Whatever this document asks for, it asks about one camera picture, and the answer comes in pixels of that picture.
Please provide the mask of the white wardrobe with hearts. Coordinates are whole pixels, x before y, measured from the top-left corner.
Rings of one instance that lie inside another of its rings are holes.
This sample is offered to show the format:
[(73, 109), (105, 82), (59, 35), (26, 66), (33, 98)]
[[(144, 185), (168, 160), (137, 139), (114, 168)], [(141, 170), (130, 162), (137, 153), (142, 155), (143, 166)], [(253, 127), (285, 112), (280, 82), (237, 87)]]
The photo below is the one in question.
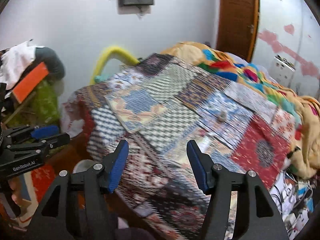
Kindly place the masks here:
[(289, 88), (319, 98), (319, 23), (304, 0), (260, 0), (252, 63), (270, 69), (276, 55), (295, 67)]

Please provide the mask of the patchwork patterned bedspread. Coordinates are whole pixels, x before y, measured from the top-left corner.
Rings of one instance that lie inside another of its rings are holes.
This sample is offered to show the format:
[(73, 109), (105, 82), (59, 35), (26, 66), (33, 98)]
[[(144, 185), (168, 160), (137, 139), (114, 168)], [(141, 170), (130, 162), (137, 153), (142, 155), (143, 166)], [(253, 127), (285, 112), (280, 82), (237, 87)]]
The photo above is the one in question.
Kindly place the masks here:
[(191, 170), (189, 140), (232, 172), (257, 171), (270, 189), (296, 131), (294, 116), (262, 96), (163, 54), (75, 91), (61, 126), (83, 134), (96, 161), (128, 141), (117, 195), (164, 239), (197, 239), (209, 204)]

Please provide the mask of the grey tape roll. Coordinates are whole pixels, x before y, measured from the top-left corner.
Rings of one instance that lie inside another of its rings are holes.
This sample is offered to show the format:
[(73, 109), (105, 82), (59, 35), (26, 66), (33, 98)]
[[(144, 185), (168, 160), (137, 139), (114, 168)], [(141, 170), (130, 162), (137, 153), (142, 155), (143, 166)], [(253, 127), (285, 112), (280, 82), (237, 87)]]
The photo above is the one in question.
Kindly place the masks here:
[(228, 113), (226, 111), (220, 111), (217, 119), (219, 120), (219, 122), (226, 122), (228, 119)]

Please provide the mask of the orange colourful blanket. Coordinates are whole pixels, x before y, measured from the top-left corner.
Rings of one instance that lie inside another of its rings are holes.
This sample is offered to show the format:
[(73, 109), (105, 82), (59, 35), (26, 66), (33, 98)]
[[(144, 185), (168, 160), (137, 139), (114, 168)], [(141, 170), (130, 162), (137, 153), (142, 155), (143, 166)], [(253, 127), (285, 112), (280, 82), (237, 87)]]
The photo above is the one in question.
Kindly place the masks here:
[(237, 63), (228, 54), (197, 42), (180, 42), (162, 51), (203, 70), (232, 80), (245, 91), (253, 91), (295, 118), (296, 134), (291, 140), (299, 149), (291, 158), (293, 172), (309, 179), (319, 172), (319, 102), (298, 96), (293, 90), (272, 82), (254, 64)]

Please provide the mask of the brown wooden door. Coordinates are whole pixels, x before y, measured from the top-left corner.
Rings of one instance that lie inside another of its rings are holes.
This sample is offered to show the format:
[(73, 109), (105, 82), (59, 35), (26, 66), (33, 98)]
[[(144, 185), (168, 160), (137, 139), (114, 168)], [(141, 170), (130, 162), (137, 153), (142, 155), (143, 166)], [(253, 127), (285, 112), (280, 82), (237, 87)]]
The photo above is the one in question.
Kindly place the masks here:
[(217, 50), (251, 61), (258, 20), (259, 0), (220, 0)]

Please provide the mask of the white box on bed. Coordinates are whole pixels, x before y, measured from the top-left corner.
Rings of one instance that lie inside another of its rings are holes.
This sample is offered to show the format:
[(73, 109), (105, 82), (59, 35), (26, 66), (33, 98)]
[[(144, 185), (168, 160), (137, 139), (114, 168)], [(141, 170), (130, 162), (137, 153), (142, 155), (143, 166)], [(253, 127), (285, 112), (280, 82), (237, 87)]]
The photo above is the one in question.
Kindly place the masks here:
[(287, 59), (276, 55), (268, 73), (276, 82), (284, 87), (289, 87), (295, 73), (294, 65)]

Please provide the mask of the yellow curved bed rail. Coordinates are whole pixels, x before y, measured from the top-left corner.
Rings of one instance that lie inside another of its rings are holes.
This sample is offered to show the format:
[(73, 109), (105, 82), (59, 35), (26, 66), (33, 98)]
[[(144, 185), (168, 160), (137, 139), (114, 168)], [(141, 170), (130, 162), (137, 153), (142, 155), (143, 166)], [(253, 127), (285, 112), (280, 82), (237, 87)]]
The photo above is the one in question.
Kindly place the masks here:
[(119, 60), (128, 66), (135, 66), (140, 63), (140, 61), (126, 49), (119, 46), (109, 46), (103, 49), (98, 57), (97, 63), (93, 69), (93, 74), (89, 81), (90, 85), (95, 84), (95, 77), (101, 75), (108, 61), (112, 59)]

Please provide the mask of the green bag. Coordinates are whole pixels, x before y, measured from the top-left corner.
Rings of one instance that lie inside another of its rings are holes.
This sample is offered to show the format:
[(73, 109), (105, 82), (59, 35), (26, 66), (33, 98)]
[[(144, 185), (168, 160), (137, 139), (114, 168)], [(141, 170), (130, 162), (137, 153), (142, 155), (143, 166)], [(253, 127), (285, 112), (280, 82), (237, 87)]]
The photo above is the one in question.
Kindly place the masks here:
[(4, 124), (8, 128), (22, 125), (58, 125), (59, 120), (56, 92), (50, 82), (43, 80), (14, 113), (5, 118)]

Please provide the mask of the orange box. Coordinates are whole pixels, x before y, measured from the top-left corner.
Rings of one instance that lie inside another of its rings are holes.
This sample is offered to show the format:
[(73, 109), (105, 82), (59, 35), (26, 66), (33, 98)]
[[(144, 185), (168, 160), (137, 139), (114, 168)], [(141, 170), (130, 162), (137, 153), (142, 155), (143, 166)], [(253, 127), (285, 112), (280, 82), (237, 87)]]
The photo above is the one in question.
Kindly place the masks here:
[(12, 90), (12, 94), (16, 101), (21, 104), (48, 74), (49, 71), (44, 62), (37, 65)]

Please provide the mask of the white cloth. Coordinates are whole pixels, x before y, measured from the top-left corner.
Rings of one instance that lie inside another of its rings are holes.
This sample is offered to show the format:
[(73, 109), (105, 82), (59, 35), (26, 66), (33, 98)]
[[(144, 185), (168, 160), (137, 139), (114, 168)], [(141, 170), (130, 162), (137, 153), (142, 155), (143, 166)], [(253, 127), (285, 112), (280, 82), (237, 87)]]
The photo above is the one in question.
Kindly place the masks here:
[(44, 48), (25, 41), (1, 51), (1, 83), (6, 85), (6, 90), (12, 90), (25, 74), (41, 62), (36, 53), (41, 53)]

